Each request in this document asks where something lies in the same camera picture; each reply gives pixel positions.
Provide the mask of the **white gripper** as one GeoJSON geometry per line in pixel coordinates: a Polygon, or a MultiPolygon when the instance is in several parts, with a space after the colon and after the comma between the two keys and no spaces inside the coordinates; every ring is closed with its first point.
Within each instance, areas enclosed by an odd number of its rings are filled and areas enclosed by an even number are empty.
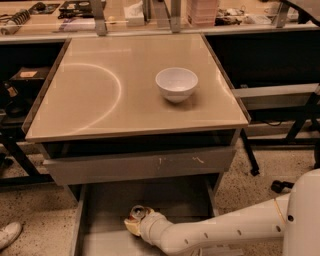
{"type": "Polygon", "coordinates": [[[135,219],[125,219],[124,224],[131,234],[141,235],[142,239],[151,245],[159,245],[161,234],[168,227],[168,220],[150,207],[145,207],[145,212],[146,217],[142,219],[141,223],[135,219]]]}

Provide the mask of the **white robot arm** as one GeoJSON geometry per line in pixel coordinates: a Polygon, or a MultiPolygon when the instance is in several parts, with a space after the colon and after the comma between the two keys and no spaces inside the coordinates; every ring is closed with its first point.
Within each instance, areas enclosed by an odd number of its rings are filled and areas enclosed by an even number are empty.
{"type": "Polygon", "coordinates": [[[127,230],[168,256],[202,256],[224,243],[281,238],[282,256],[320,256],[320,170],[302,175],[291,192],[211,219],[173,224],[150,207],[137,205],[124,220],[127,230]]]}

